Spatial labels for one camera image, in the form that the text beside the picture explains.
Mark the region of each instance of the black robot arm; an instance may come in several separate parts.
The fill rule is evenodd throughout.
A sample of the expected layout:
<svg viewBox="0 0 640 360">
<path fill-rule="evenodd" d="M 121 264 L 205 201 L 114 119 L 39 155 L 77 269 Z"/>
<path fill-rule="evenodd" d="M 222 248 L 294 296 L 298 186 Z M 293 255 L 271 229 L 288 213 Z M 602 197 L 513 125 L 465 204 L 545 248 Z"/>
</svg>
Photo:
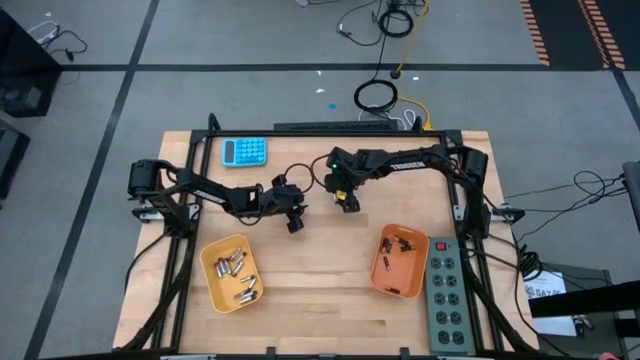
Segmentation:
<svg viewBox="0 0 640 360">
<path fill-rule="evenodd" d="M 174 184 L 165 188 L 162 171 Z M 191 227 L 190 208 L 180 206 L 171 195 L 187 192 L 216 203 L 229 215 L 236 218 L 257 218 L 284 214 L 289 219 L 287 227 L 294 233 L 303 228 L 300 216 L 306 205 L 302 191 L 293 184 L 287 184 L 284 175 L 272 180 L 272 188 L 263 191 L 262 185 L 228 188 L 224 185 L 178 168 L 162 160 L 140 160 L 131 165 L 128 193 L 135 200 L 147 202 L 159 212 L 165 221 L 165 228 L 171 235 L 185 236 Z"/>
<path fill-rule="evenodd" d="M 451 155 L 457 155 L 458 160 L 451 159 Z M 354 191 L 366 180 L 380 179 L 396 171 L 438 170 L 466 192 L 467 206 L 463 220 L 457 223 L 458 235 L 484 239 L 488 236 L 491 219 L 482 193 L 487 163 L 485 153 L 466 146 L 433 145 L 393 153 L 358 150 L 355 154 L 335 147 L 327 157 L 331 173 L 324 181 L 326 190 L 335 194 L 336 202 L 344 212 L 358 212 L 360 203 Z"/>
</svg>

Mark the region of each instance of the gray power strip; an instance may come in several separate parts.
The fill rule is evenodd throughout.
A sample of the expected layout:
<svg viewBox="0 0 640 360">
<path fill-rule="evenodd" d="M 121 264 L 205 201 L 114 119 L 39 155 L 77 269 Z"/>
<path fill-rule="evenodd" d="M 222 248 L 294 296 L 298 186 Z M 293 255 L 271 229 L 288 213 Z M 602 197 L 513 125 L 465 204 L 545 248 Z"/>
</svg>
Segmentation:
<svg viewBox="0 0 640 360">
<path fill-rule="evenodd" d="M 469 354 L 471 325 L 456 238 L 431 238 L 424 277 L 429 349 L 433 355 Z"/>
</svg>

